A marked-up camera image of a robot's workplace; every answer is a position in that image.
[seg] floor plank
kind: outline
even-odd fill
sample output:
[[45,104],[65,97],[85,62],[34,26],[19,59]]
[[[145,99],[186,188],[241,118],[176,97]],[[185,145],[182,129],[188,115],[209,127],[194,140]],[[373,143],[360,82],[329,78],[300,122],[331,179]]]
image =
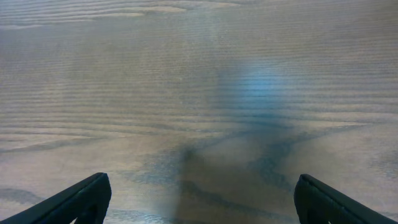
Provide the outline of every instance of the floor plank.
[[106,223],[298,223],[308,173],[398,220],[397,9],[2,1],[0,218],[107,172]]

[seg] black plastic part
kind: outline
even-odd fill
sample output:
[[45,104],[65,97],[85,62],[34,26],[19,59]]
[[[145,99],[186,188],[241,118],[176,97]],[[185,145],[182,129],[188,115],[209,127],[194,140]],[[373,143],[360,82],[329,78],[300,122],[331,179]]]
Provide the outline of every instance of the black plastic part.
[[294,204],[301,224],[397,224],[308,174],[297,182]]
[[111,194],[108,175],[97,173],[0,224],[103,223]]

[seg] wood grain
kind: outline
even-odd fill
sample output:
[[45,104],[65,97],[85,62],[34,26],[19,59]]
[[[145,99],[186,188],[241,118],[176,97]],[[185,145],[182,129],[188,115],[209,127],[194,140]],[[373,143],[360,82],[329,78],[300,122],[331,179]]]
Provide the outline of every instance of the wood grain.
[[106,223],[298,223],[308,173],[398,220],[397,10],[2,1],[0,218],[107,172]]

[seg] wooden floor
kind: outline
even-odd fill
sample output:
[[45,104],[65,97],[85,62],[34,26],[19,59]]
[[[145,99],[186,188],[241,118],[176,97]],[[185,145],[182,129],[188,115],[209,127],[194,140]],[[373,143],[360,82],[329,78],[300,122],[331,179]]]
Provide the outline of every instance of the wooden floor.
[[0,219],[95,172],[106,223],[398,220],[395,0],[0,1]]

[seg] wooden surface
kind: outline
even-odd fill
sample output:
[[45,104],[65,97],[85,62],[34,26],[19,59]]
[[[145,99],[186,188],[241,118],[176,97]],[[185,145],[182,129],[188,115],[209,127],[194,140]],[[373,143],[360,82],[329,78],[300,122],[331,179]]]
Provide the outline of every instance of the wooden surface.
[[0,1],[0,219],[95,172],[106,223],[398,220],[393,0]]

